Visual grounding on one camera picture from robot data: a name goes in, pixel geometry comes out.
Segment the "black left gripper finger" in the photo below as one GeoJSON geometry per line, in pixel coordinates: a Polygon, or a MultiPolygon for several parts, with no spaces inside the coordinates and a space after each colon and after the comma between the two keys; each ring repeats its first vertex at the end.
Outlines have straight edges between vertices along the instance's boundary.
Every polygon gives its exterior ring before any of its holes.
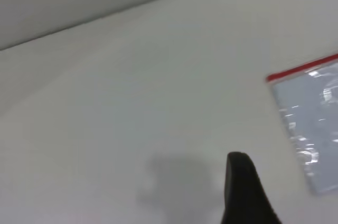
{"type": "Polygon", "coordinates": [[[230,152],[224,185],[224,224],[281,223],[249,155],[230,152]]]}

